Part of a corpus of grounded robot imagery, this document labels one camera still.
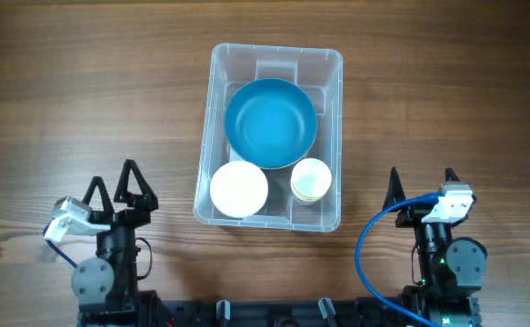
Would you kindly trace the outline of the clear plastic storage container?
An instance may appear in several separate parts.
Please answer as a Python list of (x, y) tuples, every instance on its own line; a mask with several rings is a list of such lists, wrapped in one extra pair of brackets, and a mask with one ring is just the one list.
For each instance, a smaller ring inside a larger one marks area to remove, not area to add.
[[(218, 168), (239, 160), (225, 137), (225, 109), (245, 84), (278, 78), (298, 85), (315, 107), (317, 133), (308, 156), (323, 161), (332, 184), (323, 198), (310, 205), (298, 203), (291, 191), (292, 170), (265, 171), (268, 198), (248, 217), (232, 218), (212, 203), (209, 184)], [(330, 233), (341, 222), (343, 125), (343, 57), (333, 49), (222, 43), (211, 54), (205, 124), (193, 212), (207, 225), (256, 227)]]

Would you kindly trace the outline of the pink plastic cup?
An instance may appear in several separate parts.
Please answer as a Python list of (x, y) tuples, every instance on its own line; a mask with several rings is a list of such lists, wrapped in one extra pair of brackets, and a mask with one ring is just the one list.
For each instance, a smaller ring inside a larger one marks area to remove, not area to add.
[(303, 199), (303, 198), (300, 198), (299, 196), (297, 196), (296, 194), (293, 194), (293, 199), (295, 200), (296, 203), (300, 204), (300, 205), (303, 205), (303, 206), (308, 206), (308, 205), (313, 205), (315, 203), (317, 203), (319, 201), (319, 198), (317, 199)]

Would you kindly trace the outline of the dark blue bowl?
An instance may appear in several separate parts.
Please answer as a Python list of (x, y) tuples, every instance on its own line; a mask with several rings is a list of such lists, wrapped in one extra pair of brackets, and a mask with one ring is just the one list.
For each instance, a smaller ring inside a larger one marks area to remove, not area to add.
[(295, 164), (312, 148), (315, 106), (297, 85), (265, 78), (242, 86), (225, 109), (225, 137), (236, 154), (262, 169)]

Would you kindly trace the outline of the yellow plastic cup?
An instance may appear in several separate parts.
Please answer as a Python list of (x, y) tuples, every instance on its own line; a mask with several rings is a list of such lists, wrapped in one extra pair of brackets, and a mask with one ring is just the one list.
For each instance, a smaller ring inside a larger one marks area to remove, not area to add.
[(324, 196), (325, 196), (325, 193), (323, 193), (322, 195), (318, 195), (318, 196), (308, 196), (308, 195), (303, 195), (302, 193), (300, 193), (293, 184), (291, 184), (291, 191), (292, 191), (292, 194), (296, 194), (297, 196), (299, 196), (300, 198), (303, 198), (303, 199), (317, 199), (319, 198), (322, 199)]

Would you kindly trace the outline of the cream plastic cup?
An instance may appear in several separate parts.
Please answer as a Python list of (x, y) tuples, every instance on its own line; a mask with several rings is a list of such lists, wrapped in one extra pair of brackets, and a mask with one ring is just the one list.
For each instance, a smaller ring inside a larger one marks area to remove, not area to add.
[(298, 162), (291, 173), (290, 185), (303, 195), (318, 196), (327, 193), (333, 181), (329, 167), (316, 158)]

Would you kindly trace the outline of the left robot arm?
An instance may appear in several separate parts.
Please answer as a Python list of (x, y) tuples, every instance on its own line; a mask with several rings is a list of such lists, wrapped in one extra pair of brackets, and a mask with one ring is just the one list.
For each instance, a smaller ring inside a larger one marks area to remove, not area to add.
[(78, 299), (79, 326), (161, 326), (166, 308), (157, 292), (140, 291), (136, 257), (140, 248), (135, 229), (151, 222), (158, 199), (141, 174), (136, 162), (127, 159), (110, 198), (103, 179), (96, 176), (83, 198), (89, 204), (95, 190), (100, 191), (103, 209), (88, 217), (90, 223), (105, 230), (96, 235), (95, 257), (80, 262), (72, 275), (71, 286)]

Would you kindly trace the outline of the pale pink small bowl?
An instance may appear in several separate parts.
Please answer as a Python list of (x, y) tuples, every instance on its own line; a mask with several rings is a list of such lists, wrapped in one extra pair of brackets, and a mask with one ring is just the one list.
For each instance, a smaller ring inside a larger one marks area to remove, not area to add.
[(209, 189), (214, 206), (224, 215), (244, 218), (257, 213), (268, 197), (263, 171), (245, 161), (233, 161), (214, 174)]

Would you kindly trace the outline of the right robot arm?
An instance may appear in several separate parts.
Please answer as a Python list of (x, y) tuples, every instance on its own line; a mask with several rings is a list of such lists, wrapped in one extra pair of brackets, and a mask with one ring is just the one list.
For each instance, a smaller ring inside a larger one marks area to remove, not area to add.
[(438, 202), (409, 204), (397, 211), (395, 226), (415, 233), (422, 280), (406, 286), (396, 299), (408, 311), (438, 326), (480, 327), (480, 305), (474, 293), (482, 289), (487, 250), (451, 230), (468, 218), (476, 197), (451, 168), (438, 190)]

